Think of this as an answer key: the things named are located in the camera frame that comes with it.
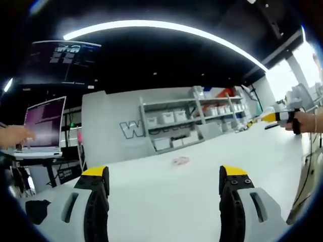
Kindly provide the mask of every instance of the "laptop screen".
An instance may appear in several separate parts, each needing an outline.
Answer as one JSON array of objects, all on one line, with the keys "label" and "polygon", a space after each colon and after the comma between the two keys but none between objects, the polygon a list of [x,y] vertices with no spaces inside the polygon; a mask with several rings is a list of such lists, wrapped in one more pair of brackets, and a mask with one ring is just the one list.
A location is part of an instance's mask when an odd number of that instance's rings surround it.
[{"label": "laptop screen", "polygon": [[28,140],[25,146],[59,147],[63,110],[66,97],[46,101],[29,107],[25,127],[31,130],[36,140]]}]

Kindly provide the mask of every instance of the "curved led light strip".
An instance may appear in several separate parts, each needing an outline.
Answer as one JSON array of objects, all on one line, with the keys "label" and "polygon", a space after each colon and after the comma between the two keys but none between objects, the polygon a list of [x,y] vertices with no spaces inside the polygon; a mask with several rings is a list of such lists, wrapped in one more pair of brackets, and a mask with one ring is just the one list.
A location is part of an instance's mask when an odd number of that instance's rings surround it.
[{"label": "curved led light strip", "polygon": [[102,24],[96,24],[92,25],[83,29],[79,29],[76,31],[73,31],[69,34],[66,34],[63,36],[65,40],[70,40],[73,38],[76,38],[78,36],[89,34],[92,32],[100,31],[100,30],[106,30],[106,29],[116,29],[116,28],[125,28],[125,27],[154,27],[154,28],[163,28],[163,29],[172,29],[172,30],[178,30],[190,34],[194,34],[209,40],[212,40],[216,43],[222,44],[235,52],[241,54],[242,56],[246,57],[253,63],[255,63],[257,66],[259,66],[261,69],[263,69],[265,72],[268,71],[268,69],[261,64],[258,60],[256,60],[254,57],[249,55],[244,50],[240,49],[239,47],[235,46],[234,44],[221,39],[213,34],[207,33],[205,31],[191,28],[185,25],[181,24],[174,24],[174,23],[168,23],[163,21],[151,21],[151,20],[123,20],[123,21],[115,21],[115,22],[108,22],[108,23],[102,23]]}]

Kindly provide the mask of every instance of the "human hand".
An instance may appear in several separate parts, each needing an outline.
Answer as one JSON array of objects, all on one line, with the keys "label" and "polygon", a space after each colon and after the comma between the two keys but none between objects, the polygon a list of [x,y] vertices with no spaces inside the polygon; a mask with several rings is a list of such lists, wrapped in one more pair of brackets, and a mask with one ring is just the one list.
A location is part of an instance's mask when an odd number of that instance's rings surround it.
[{"label": "human hand", "polygon": [[35,135],[24,126],[12,125],[0,129],[0,147],[4,149],[18,144],[24,144],[27,138],[35,140]]},{"label": "human hand", "polygon": [[[295,113],[294,118],[299,121],[301,133],[315,132],[315,115],[299,111]],[[293,130],[293,123],[287,123],[282,127],[291,131]]]}]

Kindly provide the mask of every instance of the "window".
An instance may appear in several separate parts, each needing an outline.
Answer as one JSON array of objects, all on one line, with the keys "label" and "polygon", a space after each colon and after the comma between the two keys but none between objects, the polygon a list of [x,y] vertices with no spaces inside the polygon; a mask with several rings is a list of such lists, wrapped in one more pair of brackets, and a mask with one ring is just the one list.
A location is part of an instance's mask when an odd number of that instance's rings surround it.
[{"label": "window", "polygon": [[298,85],[297,79],[285,59],[271,68],[266,73],[266,78],[276,101],[284,99],[286,92]]},{"label": "window", "polygon": [[314,60],[314,50],[309,43],[302,43],[296,50],[293,51],[293,54],[301,66],[302,72],[306,78],[309,87],[315,85],[316,82],[319,82],[319,69]]}]

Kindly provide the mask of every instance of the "cable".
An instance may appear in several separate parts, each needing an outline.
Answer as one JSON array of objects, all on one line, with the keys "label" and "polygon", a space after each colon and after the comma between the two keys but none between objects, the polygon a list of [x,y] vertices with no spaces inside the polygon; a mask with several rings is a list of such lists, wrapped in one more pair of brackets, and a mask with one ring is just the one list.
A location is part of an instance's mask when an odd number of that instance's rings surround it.
[{"label": "cable", "polygon": [[[54,180],[59,176],[59,170],[61,169],[62,165],[63,165],[63,163],[61,163],[61,164],[60,164],[60,166],[59,166],[59,168],[57,169],[57,174],[56,174],[56,176],[54,177]],[[51,185],[50,181],[46,183],[46,186],[47,186],[47,185],[50,185],[50,186],[52,187],[52,185]]]},{"label": "cable", "polygon": [[300,198],[300,196],[301,196],[301,194],[302,194],[302,192],[303,192],[303,190],[305,188],[305,185],[306,185],[306,182],[307,182],[307,179],[308,179],[308,176],[309,176],[309,171],[311,169],[311,163],[312,163],[312,133],[309,133],[309,139],[310,139],[310,155],[309,155],[309,164],[308,164],[307,175],[306,175],[304,185],[303,185],[301,191],[299,192],[297,199],[295,199],[295,202],[293,203],[293,206],[297,203],[298,199]]},{"label": "cable", "polygon": [[296,206],[296,208],[298,208],[299,206],[301,206],[304,202],[306,202],[306,200],[310,197],[311,195],[308,195],[306,198],[304,198],[303,199],[303,201],[302,202],[300,202],[297,206]]}]

